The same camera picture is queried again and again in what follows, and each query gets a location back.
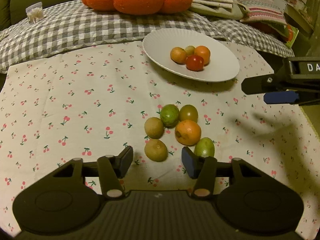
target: tablecloth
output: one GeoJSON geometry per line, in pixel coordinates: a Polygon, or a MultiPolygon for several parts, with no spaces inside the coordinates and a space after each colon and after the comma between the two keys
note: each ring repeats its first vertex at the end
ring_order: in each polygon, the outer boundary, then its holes
{"type": "MultiPolygon", "coordinates": [[[[297,232],[313,239],[320,222],[316,134],[298,106],[269,106],[263,95],[246,96],[244,78],[273,71],[255,50],[223,44],[238,58],[240,72],[222,83],[196,82],[163,70],[145,55],[141,41],[10,67],[0,93],[1,228],[11,235],[20,231],[12,202],[21,190],[74,157],[95,161],[127,145],[134,148],[134,161],[120,180],[125,191],[192,188],[195,181],[182,165],[183,145],[173,129],[165,129],[161,138],[169,151],[166,161],[155,163],[143,150],[149,141],[146,119],[159,116],[166,104],[192,104],[202,137],[215,143],[218,161],[240,157],[300,194],[305,211],[297,232]]],[[[228,183],[218,178],[215,192],[228,183]]],[[[100,192],[97,178],[86,178],[86,185],[100,192]]]]}

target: plate rim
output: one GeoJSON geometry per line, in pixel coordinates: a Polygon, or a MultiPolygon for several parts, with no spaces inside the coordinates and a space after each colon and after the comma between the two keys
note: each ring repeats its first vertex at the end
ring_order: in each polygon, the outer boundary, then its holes
{"type": "MultiPolygon", "coordinates": [[[[165,70],[167,70],[167,71],[169,71],[169,72],[171,72],[171,73],[174,73],[174,74],[176,74],[176,75],[178,75],[178,76],[187,78],[187,79],[192,79],[192,80],[201,81],[201,82],[210,82],[210,83],[225,82],[225,81],[228,81],[228,80],[231,80],[231,79],[235,78],[235,77],[239,74],[239,71],[240,71],[239,61],[237,61],[238,71],[237,71],[237,74],[236,74],[234,77],[232,77],[232,78],[230,78],[230,79],[226,79],[226,80],[221,80],[221,81],[212,81],[212,80],[207,80],[207,79],[200,79],[200,78],[196,78],[196,77],[191,77],[191,76],[188,76],[188,75],[185,75],[185,74],[176,72],[176,71],[174,71],[174,70],[172,70],[172,69],[170,69],[170,68],[167,68],[167,67],[161,65],[159,62],[153,60],[153,59],[150,57],[150,55],[148,54],[148,52],[146,52],[146,50],[145,50],[145,47],[144,47],[145,38],[146,38],[148,35],[152,34],[152,33],[159,32],[159,31],[162,31],[162,30],[170,30],[170,29],[172,29],[172,30],[189,31],[189,32],[196,32],[196,33],[198,33],[198,34],[200,34],[200,35],[207,36],[207,37],[213,39],[214,41],[218,42],[220,45],[224,46],[223,44],[221,44],[221,43],[220,43],[218,40],[216,40],[215,38],[212,38],[212,37],[210,37],[210,36],[208,36],[208,35],[206,35],[206,34],[204,34],[204,33],[200,33],[200,32],[194,31],[194,30],[181,29],[181,28],[162,28],[162,29],[159,29],[159,30],[152,30],[150,33],[148,33],[148,34],[143,38],[143,40],[142,40],[142,48],[143,48],[145,54],[146,54],[154,63],[156,63],[159,67],[161,67],[161,68],[163,68],[163,69],[165,69],[165,70]]],[[[232,53],[232,55],[235,57],[235,59],[236,59],[236,55],[235,55],[229,48],[227,48],[226,46],[224,46],[224,47],[225,47],[227,50],[229,50],[229,51],[232,53]]]]}

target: fruit on plate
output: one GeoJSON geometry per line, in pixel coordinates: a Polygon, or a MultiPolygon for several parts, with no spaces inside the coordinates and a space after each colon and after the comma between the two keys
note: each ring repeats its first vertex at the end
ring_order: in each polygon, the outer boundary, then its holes
{"type": "Polygon", "coordinates": [[[171,50],[170,52],[170,58],[175,62],[175,63],[185,63],[187,59],[187,53],[183,48],[180,47],[175,47],[171,50]]]}
{"type": "Polygon", "coordinates": [[[195,55],[198,55],[203,58],[204,65],[207,65],[210,61],[210,50],[206,46],[198,46],[194,52],[195,55]]]}
{"type": "Polygon", "coordinates": [[[175,105],[166,105],[160,112],[160,119],[167,127],[175,126],[179,120],[179,109],[175,105]]]}
{"type": "Polygon", "coordinates": [[[174,130],[176,140],[184,145],[195,145],[201,138],[200,126],[192,120],[184,120],[174,130]]]}
{"type": "Polygon", "coordinates": [[[198,55],[191,55],[187,57],[186,67],[188,70],[201,71],[203,70],[204,60],[198,55]]]}
{"type": "Polygon", "coordinates": [[[144,153],[154,162],[163,162],[168,157],[167,147],[158,139],[150,139],[144,147],[144,153]]]}
{"type": "Polygon", "coordinates": [[[194,46],[188,46],[184,49],[187,53],[187,56],[191,56],[193,55],[194,51],[195,51],[195,47],[194,46]]]}
{"type": "Polygon", "coordinates": [[[194,154],[201,157],[214,157],[214,143],[208,137],[201,138],[196,144],[194,154]]]}
{"type": "Polygon", "coordinates": [[[179,120],[192,120],[198,122],[198,111],[193,105],[185,105],[179,111],[179,120]]]}
{"type": "Polygon", "coordinates": [[[144,123],[146,134],[152,139],[159,139],[164,133],[162,121],[157,117],[150,117],[144,123]]]}

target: striped knit fabric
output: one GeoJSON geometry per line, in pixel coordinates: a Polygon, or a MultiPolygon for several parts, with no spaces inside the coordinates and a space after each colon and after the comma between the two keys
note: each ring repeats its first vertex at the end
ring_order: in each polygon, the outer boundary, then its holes
{"type": "Polygon", "coordinates": [[[237,0],[250,11],[241,22],[272,22],[287,25],[283,13],[272,0],[237,0]]]}

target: red tomato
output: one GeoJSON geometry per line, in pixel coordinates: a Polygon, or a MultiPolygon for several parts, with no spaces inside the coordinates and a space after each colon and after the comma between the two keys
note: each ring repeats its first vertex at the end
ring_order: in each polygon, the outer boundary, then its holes
{"type": "Polygon", "coordinates": [[[203,70],[204,60],[198,55],[191,55],[187,57],[186,66],[188,70],[201,71],[203,70]]]}

